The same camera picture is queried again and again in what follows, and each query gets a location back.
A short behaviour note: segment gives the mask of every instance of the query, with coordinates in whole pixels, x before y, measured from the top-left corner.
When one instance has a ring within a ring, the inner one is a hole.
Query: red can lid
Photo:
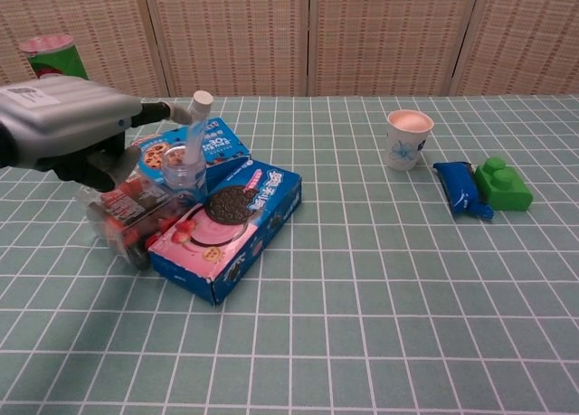
[[[51,53],[67,49],[74,44],[74,39],[67,33],[56,33],[51,35],[42,35],[31,38],[25,42],[20,42],[18,47],[27,55],[37,53]]]

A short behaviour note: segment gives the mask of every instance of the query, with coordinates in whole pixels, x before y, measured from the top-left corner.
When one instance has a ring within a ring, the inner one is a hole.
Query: blue candy wrapper
[[[452,214],[470,213],[483,219],[492,219],[493,210],[481,201],[470,164],[441,162],[432,167],[441,179]]]

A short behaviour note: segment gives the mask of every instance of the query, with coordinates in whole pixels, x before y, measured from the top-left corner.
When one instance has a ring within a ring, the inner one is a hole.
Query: woven wall panel
[[[444,93],[471,7],[472,0],[312,0],[310,94]]]
[[[18,50],[20,41],[66,32],[75,38],[91,79],[128,94],[166,94],[158,54],[147,42],[150,19],[138,0],[0,0],[0,10],[1,83],[34,77]]]
[[[308,0],[148,3],[174,95],[305,95]]]
[[[484,0],[481,7],[453,92],[579,92],[579,0]]]

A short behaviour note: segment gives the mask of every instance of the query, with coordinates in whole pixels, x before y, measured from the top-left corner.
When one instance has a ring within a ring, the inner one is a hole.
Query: blue box
[[[301,176],[247,160],[150,248],[153,268],[223,302],[301,203]]]
[[[187,138],[187,127],[169,130],[158,137],[139,140],[135,145],[141,149],[138,171],[153,179],[164,182],[161,172],[161,155],[174,144]],[[209,119],[203,141],[207,163],[207,188],[213,190],[231,171],[250,157],[250,151],[221,118]]]

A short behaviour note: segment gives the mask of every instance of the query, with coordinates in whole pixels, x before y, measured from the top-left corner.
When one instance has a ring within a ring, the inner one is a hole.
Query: pink oreo box
[[[300,203],[300,175],[249,159],[149,248],[153,268],[218,305]]]

